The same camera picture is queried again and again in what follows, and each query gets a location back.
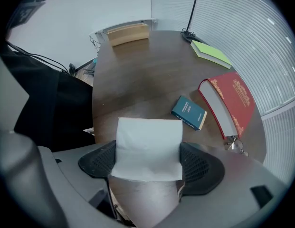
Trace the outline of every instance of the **power cord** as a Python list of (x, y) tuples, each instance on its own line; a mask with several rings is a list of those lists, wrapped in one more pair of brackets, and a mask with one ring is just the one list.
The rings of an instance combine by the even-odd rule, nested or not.
[[(57, 62), (57, 61), (55, 61), (55, 60), (52, 60), (52, 59), (50, 59), (50, 58), (48, 58), (48, 57), (45, 57), (45, 56), (42, 56), (42, 55), (39, 55), (39, 54), (29, 53), (29, 52), (25, 51), (24, 49), (22, 49), (22, 48), (20, 48), (20, 47), (17, 47), (17, 46), (15, 46), (15, 45), (13, 45), (13, 44), (12, 44), (11, 42), (9, 42), (9, 41), (6, 41), (6, 43), (7, 43), (11, 48), (15, 49), (16, 51), (18, 51), (19, 53), (21, 53), (21, 54), (23, 54), (23, 55), (25, 55), (25, 56), (36, 58), (36, 59), (38, 59), (38, 60), (40, 60), (40, 61), (42, 61), (42, 62), (44, 62), (44, 63), (48, 63), (48, 64), (50, 64), (50, 65), (52, 65), (52, 66), (54, 66), (54, 67), (56, 67), (56, 68), (58, 68), (58, 69), (64, 71), (64, 72), (67, 73), (68, 75), (71, 75), (71, 74), (68, 72), (67, 68), (66, 68), (63, 64), (61, 64), (61, 63), (59, 63), (59, 62)], [(56, 66), (56, 65), (54, 65), (54, 64), (52, 64), (52, 63), (49, 63), (49, 62), (45, 61), (44, 59), (42, 59), (42, 58), (40, 58), (40, 57), (44, 57), (44, 58), (46, 58), (46, 59), (48, 59), (48, 60), (50, 60), (50, 61), (56, 62), (56, 63), (60, 64), (64, 69), (62, 69), (62, 68), (60, 68), (60, 67), (58, 67), (58, 66)]]

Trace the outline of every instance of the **black cable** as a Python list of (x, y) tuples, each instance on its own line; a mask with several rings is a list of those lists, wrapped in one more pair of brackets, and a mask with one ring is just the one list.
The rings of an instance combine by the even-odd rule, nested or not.
[(38, 54), (31, 54), (31, 53), (25, 51), (24, 49), (22, 49), (22, 48), (20, 48), (20, 47), (17, 47), (17, 46), (15, 46), (15, 45), (13, 45), (12, 43), (10, 43), (10, 42), (8, 42), (8, 41), (6, 41), (6, 42), (7, 42), (7, 44), (8, 44), (10, 47), (12, 47), (13, 49), (15, 49), (15, 50), (18, 51), (19, 53), (21, 53), (21, 54), (23, 54), (23, 55), (25, 55), (25, 56), (28, 56), (28, 57), (36, 58), (36, 59), (38, 59), (38, 60), (40, 60), (40, 61), (42, 61), (42, 62), (48, 63), (48, 64), (50, 64), (50, 65), (52, 65), (52, 66), (54, 66), (54, 67), (56, 67), (56, 68), (58, 68), (58, 69), (60, 69), (60, 70), (62, 70), (62, 71), (64, 71), (64, 72), (66, 72), (68, 75), (70, 75), (70, 73), (68, 72), (67, 68), (64, 67), (64, 65), (61, 64), (61, 65), (64, 67), (65, 70), (62, 69), (62, 68), (60, 68), (60, 67), (58, 67), (58, 66), (56, 66), (56, 65), (53, 65), (52, 63), (49, 63), (49, 62), (45, 61), (45, 60), (42, 59), (42, 58), (39, 58), (38, 56), (41, 56), (41, 55), (38, 55)]

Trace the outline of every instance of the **small blue book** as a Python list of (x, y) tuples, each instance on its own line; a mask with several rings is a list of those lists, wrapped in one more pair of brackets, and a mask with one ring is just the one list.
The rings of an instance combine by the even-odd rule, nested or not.
[(195, 131), (201, 130), (207, 113), (200, 106), (182, 95), (171, 111), (171, 114), (183, 120), (185, 124)]

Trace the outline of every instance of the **red hardcover book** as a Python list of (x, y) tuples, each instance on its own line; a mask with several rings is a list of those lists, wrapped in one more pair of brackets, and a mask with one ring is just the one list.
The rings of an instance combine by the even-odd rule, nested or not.
[(198, 88), (210, 107), (223, 138), (241, 138), (253, 114), (255, 102), (238, 73), (203, 80)]

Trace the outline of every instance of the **dark wood tabletop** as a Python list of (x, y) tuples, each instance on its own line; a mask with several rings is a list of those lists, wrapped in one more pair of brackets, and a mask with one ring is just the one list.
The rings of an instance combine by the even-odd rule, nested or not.
[[(151, 31), (149, 39), (116, 47), (102, 43), (93, 88), (96, 143), (115, 139), (118, 117), (176, 119), (170, 112), (183, 95), (208, 112), (200, 131), (183, 124), (183, 141), (224, 148), (226, 141), (197, 89), (203, 79), (231, 71), (199, 58), (177, 31)], [(256, 106), (240, 140), (250, 157), (264, 161), (266, 138)]]

